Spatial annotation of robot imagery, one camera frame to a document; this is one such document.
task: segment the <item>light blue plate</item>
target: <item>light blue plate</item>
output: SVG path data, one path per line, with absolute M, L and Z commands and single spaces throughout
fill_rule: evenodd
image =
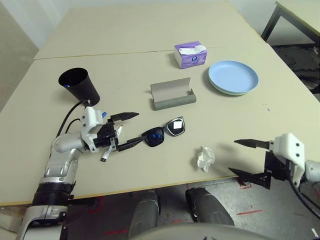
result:
M 209 68 L 209 81 L 219 91 L 229 95 L 243 95 L 259 83 L 257 73 L 238 61 L 219 61 Z

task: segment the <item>tissue box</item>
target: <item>tissue box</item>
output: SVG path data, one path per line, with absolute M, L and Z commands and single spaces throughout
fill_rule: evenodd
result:
M 174 46 L 174 58 L 180 69 L 185 69 L 206 62 L 207 49 L 199 42 L 193 41 Z

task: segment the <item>white wall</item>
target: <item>white wall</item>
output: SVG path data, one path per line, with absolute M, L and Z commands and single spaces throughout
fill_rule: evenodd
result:
M 41 48 L 70 8 L 150 2 L 193 2 L 198 0 L 1 0 L 24 32 Z M 223 0 L 205 0 L 221 2 Z M 261 35 L 275 0 L 230 0 L 247 22 Z M 271 45 L 312 43 L 303 33 L 281 18 L 268 42 Z

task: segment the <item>table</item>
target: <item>table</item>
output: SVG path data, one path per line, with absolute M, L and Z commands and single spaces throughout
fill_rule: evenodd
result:
M 208 69 L 222 60 L 251 66 L 259 76 L 257 88 L 243 96 L 215 90 Z M 178 69 L 173 51 L 40 59 L 0 113 L 0 205 L 33 199 L 50 144 L 76 103 L 58 84 L 59 75 L 74 67 L 88 70 L 101 96 L 97 109 L 109 116 L 140 114 L 122 123 L 120 141 L 175 117 L 183 116 L 186 124 L 180 136 L 166 134 L 164 142 L 153 148 L 142 142 L 114 152 L 106 163 L 100 161 L 103 151 L 82 154 L 72 192 L 77 198 L 232 177 L 228 167 L 262 172 L 265 151 L 233 143 L 237 139 L 268 141 L 292 132 L 305 143 L 306 159 L 320 161 L 319 103 L 266 43 L 209 48 L 204 65 L 186 69 Z M 154 111 L 150 84 L 185 77 L 191 77 L 196 103 Z M 82 112 L 83 108 L 76 109 L 70 120 Z M 70 131 L 79 127 L 73 124 Z M 216 156 L 208 173 L 197 167 L 201 146 L 211 148 Z
M 297 29 L 320 45 L 320 1 L 278 0 L 275 10 L 261 37 L 267 41 L 280 17 L 285 18 Z
M 71 9 L 34 59 L 172 51 L 264 41 L 229 2 L 147 3 Z

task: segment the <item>crumpled tissue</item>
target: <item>crumpled tissue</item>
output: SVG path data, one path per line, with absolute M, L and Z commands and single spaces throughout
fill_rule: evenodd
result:
M 203 146 L 202 151 L 198 154 L 198 168 L 202 169 L 205 173 L 207 173 L 211 164 L 215 163 L 215 160 L 216 157 L 214 155 L 214 152 L 210 148 Z

